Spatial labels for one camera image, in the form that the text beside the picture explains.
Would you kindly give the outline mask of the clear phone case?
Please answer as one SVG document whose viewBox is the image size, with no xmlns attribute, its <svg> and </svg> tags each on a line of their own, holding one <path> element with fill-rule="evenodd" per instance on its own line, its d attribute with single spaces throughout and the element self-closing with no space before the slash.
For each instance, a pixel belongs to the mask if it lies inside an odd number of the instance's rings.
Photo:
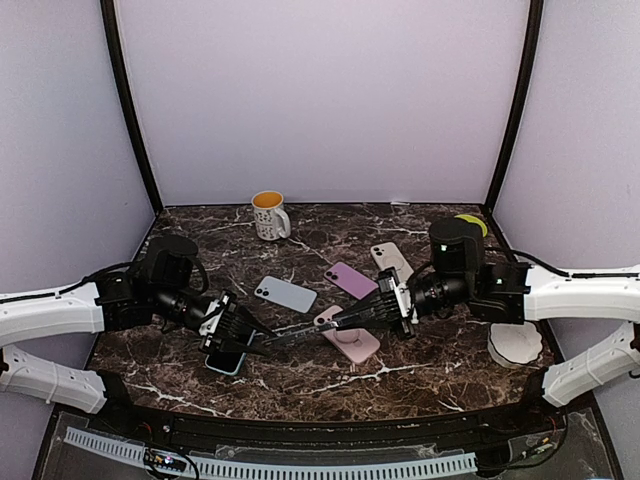
<svg viewBox="0 0 640 480">
<path fill-rule="evenodd" d="M 328 330 L 335 329 L 337 326 L 338 324 L 334 321 L 329 321 L 329 322 L 325 322 L 318 325 L 312 325 L 298 331 L 288 332 L 283 335 L 268 338 L 261 343 L 261 347 L 264 349 L 269 349 L 276 346 L 292 344 L 300 340 L 303 340 L 307 337 L 317 335 Z"/>
</svg>

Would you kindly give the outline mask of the white phone case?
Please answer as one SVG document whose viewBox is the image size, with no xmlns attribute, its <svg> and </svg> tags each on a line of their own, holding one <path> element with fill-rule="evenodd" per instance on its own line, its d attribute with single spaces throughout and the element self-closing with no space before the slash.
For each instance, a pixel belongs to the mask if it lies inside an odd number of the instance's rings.
<svg viewBox="0 0 640 480">
<path fill-rule="evenodd" d="M 400 282 L 406 282 L 414 273 L 413 268 L 393 242 L 373 245 L 371 256 L 380 271 L 393 267 Z"/>
</svg>

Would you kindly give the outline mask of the purple phone case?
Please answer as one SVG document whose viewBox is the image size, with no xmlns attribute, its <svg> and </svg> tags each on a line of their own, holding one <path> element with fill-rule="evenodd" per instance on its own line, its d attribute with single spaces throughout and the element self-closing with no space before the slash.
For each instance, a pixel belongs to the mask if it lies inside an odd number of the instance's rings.
<svg viewBox="0 0 640 480">
<path fill-rule="evenodd" d="M 378 287 L 375 281 L 344 262 L 332 265 L 324 272 L 323 277 L 357 300 L 364 299 Z"/>
</svg>

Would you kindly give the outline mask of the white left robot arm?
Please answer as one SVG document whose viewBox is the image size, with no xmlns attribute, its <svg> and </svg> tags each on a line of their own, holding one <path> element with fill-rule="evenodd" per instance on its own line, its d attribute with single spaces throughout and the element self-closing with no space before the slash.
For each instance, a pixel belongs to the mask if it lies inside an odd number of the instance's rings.
<svg viewBox="0 0 640 480">
<path fill-rule="evenodd" d="M 192 273 L 203 278 L 190 285 Z M 121 377 L 107 371 L 78 370 L 45 360 L 18 348 L 18 343 L 71 333 L 131 330 L 154 317 L 194 332 L 199 349 L 263 354 L 248 343 L 255 332 L 273 337 L 235 294 L 208 295 L 209 282 L 190 239 L 166 235 L 152 239 L 137 261 L 115 264 L 79 282 L 51 290 L 1 298 L 1 389 L 67 405 L 103 421 L 120 436 L 141 427 L 140 412 L 130 406 Z"/>
</svg>

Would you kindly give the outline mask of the light blue bare phone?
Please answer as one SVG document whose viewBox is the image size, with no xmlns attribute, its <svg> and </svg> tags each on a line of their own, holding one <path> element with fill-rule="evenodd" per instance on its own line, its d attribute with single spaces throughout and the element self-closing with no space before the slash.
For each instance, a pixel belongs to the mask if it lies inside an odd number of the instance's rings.
<svg viewBox="0 0 640 480">
<path fill-rule="evenodd" d="M 317 293 L 311 289 L 272 276 L 265 276 L 259 282 L 254 295 L 299 313 L 308 313 L 317 298 Z"/>
</svg>

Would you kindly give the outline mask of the pink phone case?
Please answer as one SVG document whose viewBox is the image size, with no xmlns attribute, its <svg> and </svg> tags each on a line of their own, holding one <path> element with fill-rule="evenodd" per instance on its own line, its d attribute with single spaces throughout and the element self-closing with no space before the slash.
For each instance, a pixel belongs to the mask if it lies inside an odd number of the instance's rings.
<svg viewBox="0 0 640 480">
<path fill-rule="evenodd" d="M 371 358 L 380 348 L 379 340 L 362 328 L 349 330 L 330 329 L 322 332 L 344 357 L 353 364 L 360 365 Z"/>
</svg>

